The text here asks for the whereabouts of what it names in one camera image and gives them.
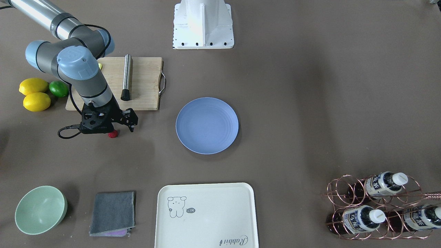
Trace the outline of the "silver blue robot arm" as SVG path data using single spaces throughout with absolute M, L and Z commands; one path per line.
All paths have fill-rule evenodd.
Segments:
M 138 123 L 133 109 L 121 110 L 98 66 L 98 59 L 113 52 L 109 32 L 99 27 L 91 30 L 72 14 L 49 0 L 5 0 L 8 7 L 19 10 L 46 28 L 58 42 L 31 42 L 25 57 L 28 63 L 73 87 L 84 101 L 79 124 L 66 126 L 79 134 L 113 132 L 113 123 L 125 125 L 131 132 Z

